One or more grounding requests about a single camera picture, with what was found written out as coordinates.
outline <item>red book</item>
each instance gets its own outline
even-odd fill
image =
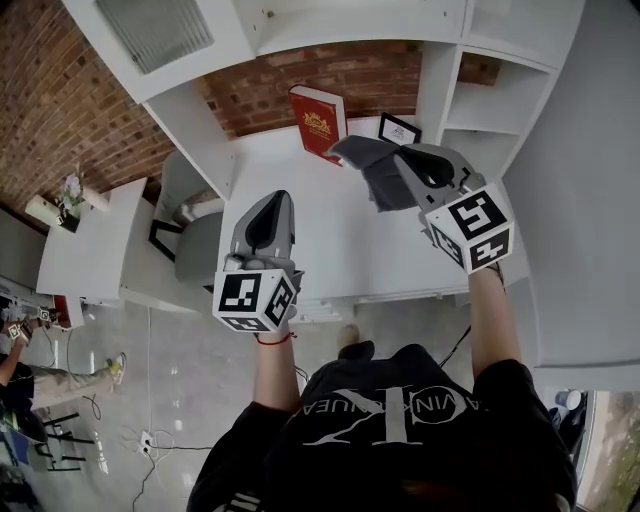
[[[298,121],[304,149],[340,165],[339,158],[325,156],[325,153],[347,136],[347,117],[342,96],[294,85],[289,89],[289,100]]]

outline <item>tiled floor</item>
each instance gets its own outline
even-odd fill
[[[448,299],[402,301],[359,307],[356,319],[364,336],[376,342],[376,357],[388,357],[405,344],[420,343],[440,361],[469,325],[469,310],[468,306],[456,309]],[[96,438],[100,444],[79,448],[88,459],[82,472],[25,469],[45,510],[130,511],[151,468],[148,459],[132,452],[134,445],[127,439],[135,437],[134,432],[165,430],[173,435],[176,446],[211,446],[251,399],[252,338],[231,332],[211,317],[158,310],[151,310],[149,338],[148,321],[146,308],[127,303],[123,310],[88,310],[87,325],[73,331],[70,343],[66,333],[51,331],[54,346],[58,340],[60,368],[67,368],[67,349],[75,372],[89,372],[92,359],[100,368],[106,357],[120,351],[126,352],[129,366],[123,385],[97,399],[100,421],[94,419],[88,400],[53,411],[79,411],[81,420],[75,420],[74,433]],[[298,366],[311,374],[332,360],[339,327],[296,326]],[[48,365],[52,359],[47,340],[39,334],[23,360]],[[461,385],[471,387],[468,340],[445,369]],[[167,446],[171,439],[159,433],[157,442]],[[157,475],[147,481],[136,510],[184,510],[206,455],[206,451],[174,450],[157,464]]]

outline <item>power outlet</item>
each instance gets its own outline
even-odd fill
[[[140,442],[138,443],[138,450],[140,453],[149,454],[149,450],[153,446],[153,437],[149,435],[149,432],[142,431],[142,435],[140,436]]]

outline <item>person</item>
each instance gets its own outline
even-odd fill
[[[22,322],[0,320],[0,331]],[[39,319],[29,320],[31,330],[42,327]],[[30,411],[69,402],[82,396],[101,395],[122,383],[127,359],[121,352],[108,366],[90,375],[70,373],[57,368],[30,366],[20,362],[27,346],[23,337],[14,340],[9,354],[0,354],[0,400],[20,411]]]
[[[469,277],[473,394],[420,345],[357,328],[300,396],[288,326],[257,337],[253,402],[192,489],[200,511],[569,511],[576,475],[522,364],[499,268]]]

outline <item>sneaker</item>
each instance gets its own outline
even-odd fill
[[[338,333],[338,350],[348,347],[349,345],[355,345],[361,341],[358,326],[354,324],[345,325]]]
[[[127,370],[127,356],[124,352],[120,352],[118,357],[116,357],[115,361],[107,360],[109,363],[109,371],[111,372],[111,376],[113,377],[113,383],[116,386],[122,384],[122,379],[124,378],[124,372]]]

